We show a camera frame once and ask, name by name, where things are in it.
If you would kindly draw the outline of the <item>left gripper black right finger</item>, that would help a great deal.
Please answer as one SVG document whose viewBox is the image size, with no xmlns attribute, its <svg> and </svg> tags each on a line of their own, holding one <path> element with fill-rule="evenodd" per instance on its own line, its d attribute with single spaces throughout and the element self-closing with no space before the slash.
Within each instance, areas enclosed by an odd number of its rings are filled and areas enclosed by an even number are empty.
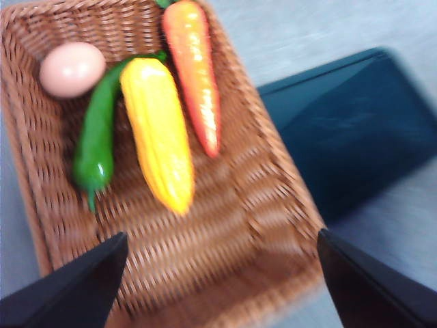
<svg viewBox="0 0 437 328">
<path fill-rule="evenodd" d="M 317 250 L 344 327 L 435 327 L 436 291 L 366 254 L 327 229 Z"/>
</svg>

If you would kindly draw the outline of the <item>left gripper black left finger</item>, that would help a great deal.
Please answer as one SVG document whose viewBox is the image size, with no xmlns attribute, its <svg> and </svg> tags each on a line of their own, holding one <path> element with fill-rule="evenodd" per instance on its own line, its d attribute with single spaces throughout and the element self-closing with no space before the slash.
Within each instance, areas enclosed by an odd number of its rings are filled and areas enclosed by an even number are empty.
<svg viewBox="0 0 437 328">
<path fill-rule="evenodd" d="M 128 237 L 120 232 L 1 300 L 2 327 L 104 327 L 118 293 Z"/>
</svg>

